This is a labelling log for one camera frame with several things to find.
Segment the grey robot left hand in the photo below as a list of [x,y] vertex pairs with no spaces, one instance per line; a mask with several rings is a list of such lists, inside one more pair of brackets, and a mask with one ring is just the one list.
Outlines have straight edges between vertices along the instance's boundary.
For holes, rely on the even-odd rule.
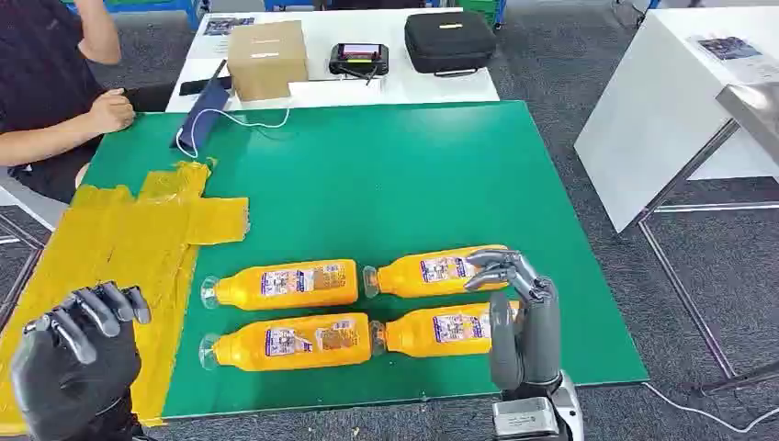
[[31,439],[147,439],[130,387],[141,370],[134,325],[151,318],[139,287],[108,281],[24,326],[11,381]]

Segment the person's right hand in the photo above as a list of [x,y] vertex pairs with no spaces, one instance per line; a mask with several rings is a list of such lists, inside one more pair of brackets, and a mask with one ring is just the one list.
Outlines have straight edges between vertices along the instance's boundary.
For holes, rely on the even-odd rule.
[[107,134],[129,127],[135,120],[135,110],[125,96],[125,89],[111,89],[99,96],[88,114],[89,127],[98,134]]

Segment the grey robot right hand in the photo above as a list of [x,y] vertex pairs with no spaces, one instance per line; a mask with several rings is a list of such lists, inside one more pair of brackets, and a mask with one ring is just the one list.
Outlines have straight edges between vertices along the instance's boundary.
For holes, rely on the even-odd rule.
[[479,249],[466,257],[479,271],[464,285],[473,291],[507,283],[520,298],[517,313],[501,292],[490,297],[491,380],[504,391],[540,390],[550,394],[561,382],[559,295],[515,250]]

